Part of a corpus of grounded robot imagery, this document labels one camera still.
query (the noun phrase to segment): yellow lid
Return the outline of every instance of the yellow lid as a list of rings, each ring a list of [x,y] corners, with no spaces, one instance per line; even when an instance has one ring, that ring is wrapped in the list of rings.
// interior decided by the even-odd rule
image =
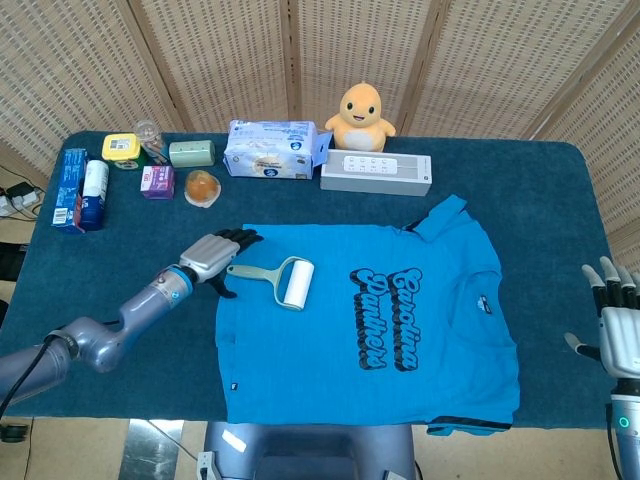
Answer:
[[[102,158],[114,162],[123,162],[138,158],[140,142],[133,133],[114,133],[104,137],[102,144]]]

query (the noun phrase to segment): stuffed duck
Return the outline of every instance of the stuffed duck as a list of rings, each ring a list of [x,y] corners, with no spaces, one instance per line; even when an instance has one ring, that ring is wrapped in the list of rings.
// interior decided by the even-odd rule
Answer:
[[[347,90],[340,101],[340,112],[327,120],[324,128],[333,131],[336,148],[381,152],[396,129],[380,114],[378,91],[362,82]]]

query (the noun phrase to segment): lint roller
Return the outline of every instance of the lint roller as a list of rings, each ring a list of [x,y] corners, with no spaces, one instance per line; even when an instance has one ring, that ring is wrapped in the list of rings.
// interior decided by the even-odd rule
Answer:
[[[284,301],[281,301],[278,298],[278,286],[280,285],[282,272],[290,263],[293,263],[293,269],[291,270],[287,291],[284,294]],[[273,285],[273,298],[278,305],[290,310],[300,311],[304,308],[307,300],[313,269],[313,263],[309,260],[300,257],[289,257],[275,270],[265,270],[264,268],[251,267],[249,265],[229,265],[227,273],[235,277],[270,282]]]

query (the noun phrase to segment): white package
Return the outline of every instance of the white package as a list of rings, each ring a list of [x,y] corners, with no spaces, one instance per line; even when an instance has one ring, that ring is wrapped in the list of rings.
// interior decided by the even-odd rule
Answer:
[[[233,177],[311,179],[327,160],[331,135],[318,134],[313,122],[233,120],[224,164]]]

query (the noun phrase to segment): white tile floor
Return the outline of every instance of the white tile floor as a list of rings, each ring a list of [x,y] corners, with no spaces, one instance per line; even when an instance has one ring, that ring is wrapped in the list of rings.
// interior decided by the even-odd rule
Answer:
[[[0,174],[0,185],[15,180]],[[0,241],[28,242],[32,229],[0,220]],[[8,301],[13,286],[0,281],[0,298]],[[0,480],[117,480],[127,425],[122,419],[35,419],[31,443],[0,443]],[[183,445],[197,454],[204,432],[204,422],[185,422]],[[415,427],[414,439],[425,480],[615,478],[601,430],[516,428],[491,437],[427,437],[424,427]],[[195,478],[193,460],[182,452],[175,478]]]

